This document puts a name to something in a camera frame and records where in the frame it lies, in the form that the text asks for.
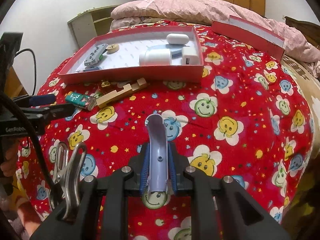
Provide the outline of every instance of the curved plastic tube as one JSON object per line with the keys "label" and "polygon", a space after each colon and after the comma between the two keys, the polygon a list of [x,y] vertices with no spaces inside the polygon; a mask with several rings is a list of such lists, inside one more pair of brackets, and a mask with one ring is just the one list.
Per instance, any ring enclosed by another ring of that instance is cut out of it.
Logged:
{"label": "curved plastic tube", "polygon": [[151,114],[146,118],[145,125],[150,139],[148,193],[167,192],[168,141],[164,120],[159,114]]}

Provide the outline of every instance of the red bedspread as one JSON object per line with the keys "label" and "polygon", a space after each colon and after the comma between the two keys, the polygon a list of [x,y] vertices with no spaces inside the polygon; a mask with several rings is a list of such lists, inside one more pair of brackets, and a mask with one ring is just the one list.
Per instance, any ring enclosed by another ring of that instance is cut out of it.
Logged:
{"label": "red bedspread", "polygon": [[[40,138],[48,168],[54,168],[59,141],[68,142],[71,150],[84,141],[88,155],[81,178],[110,175],[127,165],[148,141],[145,118],[159,113],[165,119],[168,141],[175,142],[191,165],[208,176],[234,176],[280,222],[311,148],[308,104],[288,70],[269,55],[216,35],[209,27],[195,28],[205,60],[201,84],[151,82],[102,110],[77,109],[73,116],[53,121]],[[98,83],[66,86],[59,79],[68,60],[52,72],[39,95],[54,93],[57,104],[65,102],[69,91],[100,96]],[[123,85],[113,86],[119,90]],[[47,216],[49,190],[33,149],[21,152],[19,168],[17,175],[31,203],[42,217]],[[171,192],[154,193],[147,201],[130,198],[129,239],[190,239],[189,216],[190,199],[175,198]]]}

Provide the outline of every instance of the white charger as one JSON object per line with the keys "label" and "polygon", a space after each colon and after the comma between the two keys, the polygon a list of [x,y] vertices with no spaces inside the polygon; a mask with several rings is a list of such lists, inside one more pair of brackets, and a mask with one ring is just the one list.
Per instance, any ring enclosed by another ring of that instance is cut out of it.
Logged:
{"label": "white charger", "polygon": [[199,65],[199,56],[194,47],[182,48],[182,65]]}

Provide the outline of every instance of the pink blanket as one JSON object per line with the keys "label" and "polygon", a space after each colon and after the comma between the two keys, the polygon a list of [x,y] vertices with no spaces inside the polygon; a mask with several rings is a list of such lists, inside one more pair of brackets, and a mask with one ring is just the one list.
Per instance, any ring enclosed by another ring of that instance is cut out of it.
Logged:
{"label": "pink blanket", "polygon": [[259,14],[222,0],[137,0],[115,8],[111,30],[152,21],[147,18],[211,25],[213,20],[228,20],[234,15],[272,30],[285,38],[286,55],[304,62],[320,65],[320,51],[307,42],[300,31],[285,23],[265,19]]}

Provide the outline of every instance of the white wall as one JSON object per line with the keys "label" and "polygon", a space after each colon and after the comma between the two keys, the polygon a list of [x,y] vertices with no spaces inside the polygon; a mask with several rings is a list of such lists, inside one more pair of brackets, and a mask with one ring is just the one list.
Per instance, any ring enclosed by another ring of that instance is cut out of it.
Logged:
{"label": "white wall", "polygon": [[[21,49],[31,48],[37,60],[37,88],[66,58],[73,55],[77,43],[67,22],[93,7],[123,4],[133,0],[16,0],[0,25],[3,32],[23,32]],[[33,59],[24,52],[13,67],[29,94],[33,90]]]}
{"label": "white wall", "polygon": [[289,16],[296,20],[320,25],[319,20],[306,0],[266,0],[265,16],[282,22],[285,22],[282,19],[283,16]]}

